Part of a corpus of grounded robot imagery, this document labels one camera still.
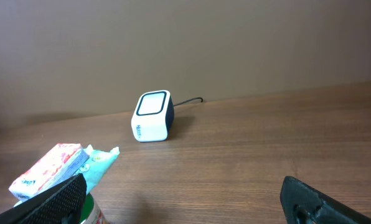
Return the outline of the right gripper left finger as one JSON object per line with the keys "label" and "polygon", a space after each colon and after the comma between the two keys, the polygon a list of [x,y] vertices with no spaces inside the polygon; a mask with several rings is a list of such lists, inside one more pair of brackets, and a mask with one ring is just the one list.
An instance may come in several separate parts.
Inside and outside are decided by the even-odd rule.
{"label": "right gripper left finger", "polygon": [[0,224],[79,224],[87,184],[77,174],[0,214]]}

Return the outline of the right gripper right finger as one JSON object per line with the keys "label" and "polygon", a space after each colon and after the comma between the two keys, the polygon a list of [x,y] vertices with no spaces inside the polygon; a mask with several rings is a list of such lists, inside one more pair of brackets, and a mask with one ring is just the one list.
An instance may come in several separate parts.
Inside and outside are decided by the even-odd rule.
{"label": "right gripper right finger", "polygon": [[371,224],[371,218],[292,176],[284,178],[280,202],[288,224]]}

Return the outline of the red white tissue pack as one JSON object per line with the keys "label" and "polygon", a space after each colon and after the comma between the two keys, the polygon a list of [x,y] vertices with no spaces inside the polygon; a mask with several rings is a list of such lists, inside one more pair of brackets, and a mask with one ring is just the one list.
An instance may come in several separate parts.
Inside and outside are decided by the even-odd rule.
{"label": "red white tissue pack", "polygon": [[25,202],[70,178],[88,158],[81,144],[59,143],[14,180],[9,191]]}

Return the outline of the teal wet wipes pack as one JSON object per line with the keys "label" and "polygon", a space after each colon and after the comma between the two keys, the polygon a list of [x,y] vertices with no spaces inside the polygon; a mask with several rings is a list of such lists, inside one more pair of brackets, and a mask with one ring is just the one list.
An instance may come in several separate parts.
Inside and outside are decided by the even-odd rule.
{"label": "teal wet wipes pack", "polygon": [[92,145],[88,145],[86,148],[83,147],[83,149],[89,155],[89,158],[74,175],[83,175],[87,184],[86,193],[90,193],[114,164],[120,154],[120,150],[118,147],[114,147],[109,152],[100,151],[94,149]]}

